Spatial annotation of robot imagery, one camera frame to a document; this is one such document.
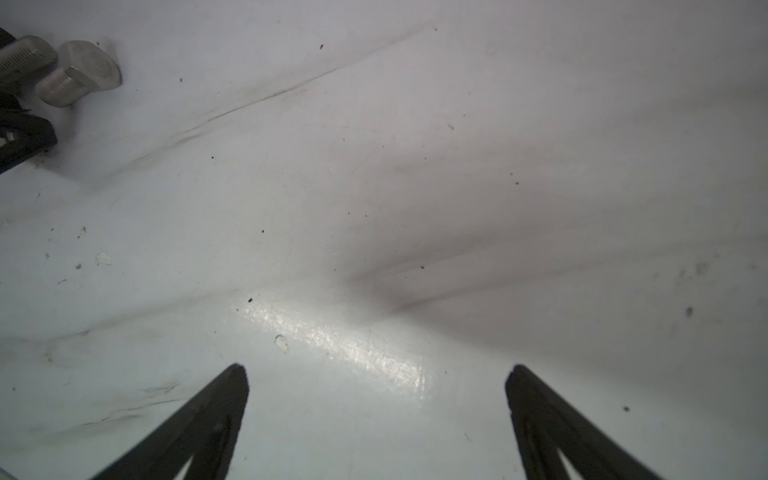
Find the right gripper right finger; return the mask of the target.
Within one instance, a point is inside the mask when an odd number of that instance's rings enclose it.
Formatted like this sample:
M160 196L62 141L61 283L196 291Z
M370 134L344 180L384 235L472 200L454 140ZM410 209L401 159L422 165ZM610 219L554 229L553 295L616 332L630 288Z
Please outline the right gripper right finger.
M568 479L563 458L583 479L659 477L528 367L514 366L505 382L505 393L528 479Z

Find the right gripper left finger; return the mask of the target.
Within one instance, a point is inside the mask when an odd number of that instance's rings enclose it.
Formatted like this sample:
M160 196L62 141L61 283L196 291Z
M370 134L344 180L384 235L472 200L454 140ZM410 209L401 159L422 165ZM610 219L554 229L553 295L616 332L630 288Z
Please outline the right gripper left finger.
M224 479L241 428L249 384L232 364L97 479Z

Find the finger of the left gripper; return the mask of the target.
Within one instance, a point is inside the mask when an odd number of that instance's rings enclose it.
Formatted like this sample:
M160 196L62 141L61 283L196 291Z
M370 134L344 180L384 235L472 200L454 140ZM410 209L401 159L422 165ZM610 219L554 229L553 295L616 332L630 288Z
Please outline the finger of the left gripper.
M22 111L1 110L1 173L55 147L58 138L46 119Z

